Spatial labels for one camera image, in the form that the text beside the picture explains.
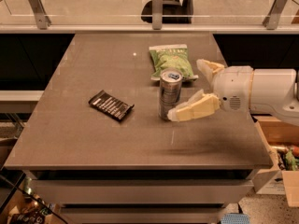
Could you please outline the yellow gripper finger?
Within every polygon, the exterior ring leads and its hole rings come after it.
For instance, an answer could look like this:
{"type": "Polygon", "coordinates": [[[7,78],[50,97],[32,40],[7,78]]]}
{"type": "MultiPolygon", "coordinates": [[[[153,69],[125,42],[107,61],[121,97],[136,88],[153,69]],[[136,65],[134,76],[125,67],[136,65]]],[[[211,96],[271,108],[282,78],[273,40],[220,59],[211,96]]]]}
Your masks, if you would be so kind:
{"type": "Polygon", "coordinates": [[[200,119],[213,115],[220,107],[221,101],[214,93],[204,93],[200,90],[187,102],[170,109],[167,117],[174,122],[200,119]]]}
{"type": "Polygon", "coordinates": [[[214,63],[205,59],[196,61],[197,68],[206,77],[206,80],[211,83],[213,77],[218,74],[225,66],[221,63],[214,63]]]}

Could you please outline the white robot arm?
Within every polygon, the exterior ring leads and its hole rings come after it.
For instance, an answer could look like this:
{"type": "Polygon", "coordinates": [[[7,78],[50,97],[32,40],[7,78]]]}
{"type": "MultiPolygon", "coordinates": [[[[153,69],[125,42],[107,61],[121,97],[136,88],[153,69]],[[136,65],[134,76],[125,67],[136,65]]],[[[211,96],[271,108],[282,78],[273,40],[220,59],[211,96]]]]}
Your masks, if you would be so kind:
{"type": "Polygon", "coordinates": [[[197,61],[211,93],[198,91],[188,101],[170,109],[172,121],[200,119],[222,109],[227,112],[269,114],[299,125],[298,73],[293,69],[254,69],[197,61]]]}

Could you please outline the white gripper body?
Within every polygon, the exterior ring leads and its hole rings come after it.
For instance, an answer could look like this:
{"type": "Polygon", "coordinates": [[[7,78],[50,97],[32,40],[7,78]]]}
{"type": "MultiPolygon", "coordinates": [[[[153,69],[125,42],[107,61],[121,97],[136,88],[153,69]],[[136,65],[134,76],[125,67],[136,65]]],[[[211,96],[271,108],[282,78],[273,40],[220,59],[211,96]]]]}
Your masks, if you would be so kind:
{"type": "Polygon", "coordinates": [[[230,66],[213,77],[212,90],[221,101],[221,109],[228,112],[249,110],[252,76],[250,66],[230,66]]]}

